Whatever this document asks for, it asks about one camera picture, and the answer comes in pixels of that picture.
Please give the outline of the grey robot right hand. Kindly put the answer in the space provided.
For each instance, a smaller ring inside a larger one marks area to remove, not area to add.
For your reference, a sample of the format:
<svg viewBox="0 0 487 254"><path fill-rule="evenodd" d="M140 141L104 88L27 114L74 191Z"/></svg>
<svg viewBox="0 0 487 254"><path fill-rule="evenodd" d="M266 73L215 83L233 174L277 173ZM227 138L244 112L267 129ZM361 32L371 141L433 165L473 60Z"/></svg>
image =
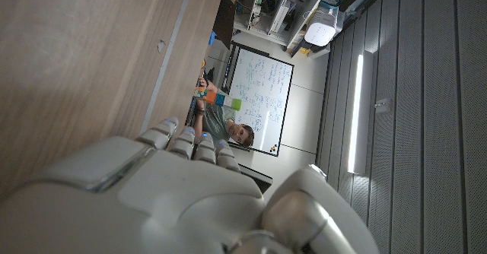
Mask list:
<svg viewBox="0 0 487 254"><path fill-rule="evenodd" d="M226 141L165 119L43 168L1 202L3 253L376 253L316 166L265 198Z"/></svg>

